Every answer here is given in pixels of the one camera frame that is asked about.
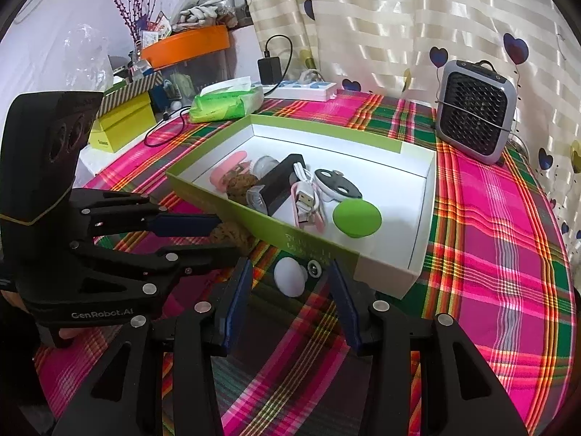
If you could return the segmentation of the person left hand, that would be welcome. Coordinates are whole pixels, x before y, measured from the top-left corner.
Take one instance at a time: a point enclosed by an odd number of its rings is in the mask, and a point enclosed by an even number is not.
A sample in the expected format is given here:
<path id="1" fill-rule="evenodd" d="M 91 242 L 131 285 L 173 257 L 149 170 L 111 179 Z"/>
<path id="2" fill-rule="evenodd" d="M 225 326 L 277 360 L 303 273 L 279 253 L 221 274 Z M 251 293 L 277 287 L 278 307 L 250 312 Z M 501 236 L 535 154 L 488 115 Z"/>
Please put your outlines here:
<path id="1" fill-rule="evenodd" d="M 81 333 L 84 333 L 86 328 L 74 328 L 74 329 L 60 329 L 58 335 L 61 340 L 72 340 Z"/>

